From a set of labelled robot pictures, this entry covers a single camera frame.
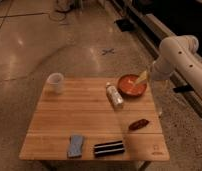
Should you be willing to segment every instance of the table leg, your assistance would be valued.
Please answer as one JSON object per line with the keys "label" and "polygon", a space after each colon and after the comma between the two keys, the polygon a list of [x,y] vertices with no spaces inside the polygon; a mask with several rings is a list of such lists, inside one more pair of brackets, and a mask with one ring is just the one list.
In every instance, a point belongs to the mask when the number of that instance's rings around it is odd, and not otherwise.
{"label": "table leg", "polygon": [[150,161],[145,161],[142,166],[138,169],[138,171],[144,171],[151,164]]}
{"label": "table leg", "polygon": [[57,171],[57,168],[52,166],[48,161],[40,160],[40,163],[48,170],[48,171]]}

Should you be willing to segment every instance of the brown object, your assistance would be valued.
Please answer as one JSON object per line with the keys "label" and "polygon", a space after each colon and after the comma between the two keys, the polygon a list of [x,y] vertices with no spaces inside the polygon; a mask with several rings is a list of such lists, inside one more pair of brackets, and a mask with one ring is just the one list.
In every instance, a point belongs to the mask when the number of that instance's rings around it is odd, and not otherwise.
{"label": "brown object", "polygon": [[[125,103],[114,111],[106,96],[106,82],[114,78],[68,78],[64,92],[55,94],[45,85],[33,115],[23,147],[22,160],[116,160],[167,161],[169,154],[155,111],[150,88],[138,101]],[[150,125],[135,132],[128,126],[133,120],[147,119]],[[71,134],[84,135],[82,157],[66,155]],[[123,140],[125,153],[97,159],[95,144]]]}
{"label": "brown object", "polygon": [[141,96],[146,91],[147,84],[135,85],[137,78],[138,76],[133,74],[122,76],[118,81],[118,90],[124,95]]}
{"label": "brown object", "polygon": [[149,124],[148,120],[141,119],[141,120],[133,122],[131,125],[129,125],[129,130],[135,131],[135,130],[138,130],[138,129],[145,127],[148,124]]}

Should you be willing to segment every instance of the concrete floor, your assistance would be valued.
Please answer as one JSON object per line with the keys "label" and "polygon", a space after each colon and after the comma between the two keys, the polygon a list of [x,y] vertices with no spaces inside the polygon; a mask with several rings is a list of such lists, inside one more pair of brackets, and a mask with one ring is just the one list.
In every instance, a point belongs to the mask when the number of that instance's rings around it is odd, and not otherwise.
{"label": "concrete floor", "polygon": [[[4,0],[0,16],[54,14],[54,0]],[[119,77],[143,71],[153,60],[134,33],[120,32],[119,16],[107,2],[86,0],[83,11],[72,11],[62,22],[48,14],[6,18],[0,30],[0,171],[45,170],[39,162],[18,158],[36,103],[52,72],[67,77]],[[102,50],[115,54],[103,56]],[[148,170],[201,171],[202,121],[181,95],[152,83],[171,160]],[[131,162],[68,162],[60,170],[132,171]]]}

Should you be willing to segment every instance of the tabletop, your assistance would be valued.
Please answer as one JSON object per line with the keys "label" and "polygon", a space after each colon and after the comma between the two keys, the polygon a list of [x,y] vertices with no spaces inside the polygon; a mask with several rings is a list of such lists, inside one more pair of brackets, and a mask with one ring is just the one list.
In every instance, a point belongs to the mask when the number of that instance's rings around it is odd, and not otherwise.
{"label": "tabletop", "polygon": [[[122,110],[115,111],[107,96],[106,82],[116,78],[66,78],[62,94],[55,94],[45,84],[20,152],[22,160],[117,160],[167,161],[159,117],[151,89],[143,96],[124,99]],[[129,132],[128,126],[137,120],[150,123]],[[83,135],[82,157],[67,158],[70,136]],[[125,152],[95,158],[95,144],[123,140]]]}

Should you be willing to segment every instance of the sausage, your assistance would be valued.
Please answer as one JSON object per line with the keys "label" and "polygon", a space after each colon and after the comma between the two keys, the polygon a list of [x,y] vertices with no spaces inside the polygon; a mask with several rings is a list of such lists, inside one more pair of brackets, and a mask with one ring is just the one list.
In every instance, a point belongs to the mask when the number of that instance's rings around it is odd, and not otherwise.
{"label": "sausage", "polygon": [[130,131],[135,131],[135,130],[138,130],[138,129],[141,129],[141,128],[145,127],[148,124],[149,124],[148,120],[141,119],[141,120],[138,120],[138,121],[133,122],[132,124],[130,124],[129,125],[129,130]]}

